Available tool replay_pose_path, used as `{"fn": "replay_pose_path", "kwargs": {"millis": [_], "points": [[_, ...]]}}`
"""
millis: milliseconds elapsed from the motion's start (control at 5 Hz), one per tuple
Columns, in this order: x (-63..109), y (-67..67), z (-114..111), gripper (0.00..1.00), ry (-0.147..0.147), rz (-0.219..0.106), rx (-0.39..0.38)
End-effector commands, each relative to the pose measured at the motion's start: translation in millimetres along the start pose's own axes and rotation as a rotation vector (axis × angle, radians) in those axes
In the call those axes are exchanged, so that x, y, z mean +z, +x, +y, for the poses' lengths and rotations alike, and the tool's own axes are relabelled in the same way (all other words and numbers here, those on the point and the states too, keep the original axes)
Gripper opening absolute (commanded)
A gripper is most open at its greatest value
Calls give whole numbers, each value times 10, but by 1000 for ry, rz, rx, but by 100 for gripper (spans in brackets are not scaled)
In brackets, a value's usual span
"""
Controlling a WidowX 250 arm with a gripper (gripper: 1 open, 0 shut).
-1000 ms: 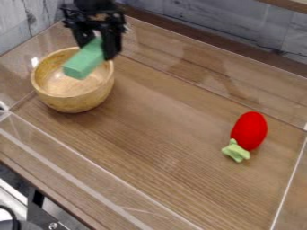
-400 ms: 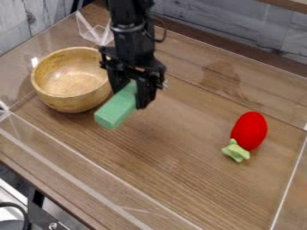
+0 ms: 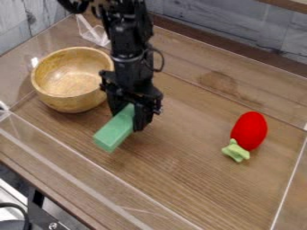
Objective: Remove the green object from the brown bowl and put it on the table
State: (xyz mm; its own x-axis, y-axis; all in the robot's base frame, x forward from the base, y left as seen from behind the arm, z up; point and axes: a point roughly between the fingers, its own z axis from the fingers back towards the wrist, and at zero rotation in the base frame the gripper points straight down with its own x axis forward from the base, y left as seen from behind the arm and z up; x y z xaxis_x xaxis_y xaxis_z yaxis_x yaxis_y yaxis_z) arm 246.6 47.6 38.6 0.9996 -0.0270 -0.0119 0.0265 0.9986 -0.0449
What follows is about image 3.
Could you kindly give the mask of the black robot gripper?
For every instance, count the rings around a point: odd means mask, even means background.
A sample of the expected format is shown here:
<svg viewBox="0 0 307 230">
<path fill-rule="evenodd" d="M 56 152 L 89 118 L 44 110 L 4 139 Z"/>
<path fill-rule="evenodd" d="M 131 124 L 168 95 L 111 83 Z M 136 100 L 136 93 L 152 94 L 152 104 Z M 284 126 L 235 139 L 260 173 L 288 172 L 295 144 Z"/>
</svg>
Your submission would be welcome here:
<svg viewBox="0 0 307 230">
<path fill-rule="evenodd" d="M 135 105 L 133 131 L 143 131 L 153 114 L 160 114 L 163 93 L 153 85 L 153 57 L 112 57 L 113 70 L 100 70 L 100 89 L 107 94 L 112 115 Z"/>
</svg>

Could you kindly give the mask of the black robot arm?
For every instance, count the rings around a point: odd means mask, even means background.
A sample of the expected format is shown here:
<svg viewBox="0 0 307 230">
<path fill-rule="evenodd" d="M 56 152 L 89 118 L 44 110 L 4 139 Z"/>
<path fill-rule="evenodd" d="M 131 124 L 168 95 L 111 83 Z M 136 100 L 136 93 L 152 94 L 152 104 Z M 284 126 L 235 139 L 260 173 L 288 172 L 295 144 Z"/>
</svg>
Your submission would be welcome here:
<svg viewBox="0 0 307 230">
<path fill-rule="evenodd" d="M 149 43 L 153 23 L 145 0 L 56 0 L 72 14 L 91 11 L 100 19 L 111 41 L 112 70 L 100 71 L 100 89 L 107 94 L 112 114 L 133 108 L 133 130 L 140 131 L 160 114 L 163 93 L 153 85 L 159 50 Z"/>
</svg>

